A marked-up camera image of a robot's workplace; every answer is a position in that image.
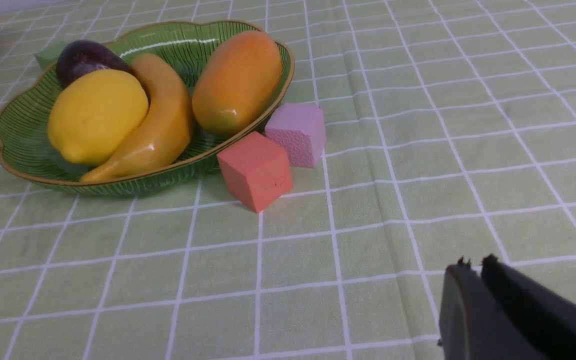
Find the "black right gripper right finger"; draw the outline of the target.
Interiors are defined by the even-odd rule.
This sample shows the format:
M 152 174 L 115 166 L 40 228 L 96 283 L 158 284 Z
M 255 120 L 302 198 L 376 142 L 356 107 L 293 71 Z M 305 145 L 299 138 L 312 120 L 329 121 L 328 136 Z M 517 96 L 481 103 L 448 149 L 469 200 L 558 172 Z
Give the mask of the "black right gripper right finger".
M 531 346 L 550 360 L 576 360 L 576 304 L 493 254 L 481 264 L 483 283 Z

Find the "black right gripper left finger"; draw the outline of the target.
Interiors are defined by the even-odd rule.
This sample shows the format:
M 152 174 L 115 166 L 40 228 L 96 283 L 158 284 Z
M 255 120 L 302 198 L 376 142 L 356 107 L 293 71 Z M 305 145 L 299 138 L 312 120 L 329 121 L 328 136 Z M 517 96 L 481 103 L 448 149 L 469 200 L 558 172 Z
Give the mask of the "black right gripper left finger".
M 547 359 L 515 328 L 462 257 L 445 269 L 438 326 L 446 360 Z

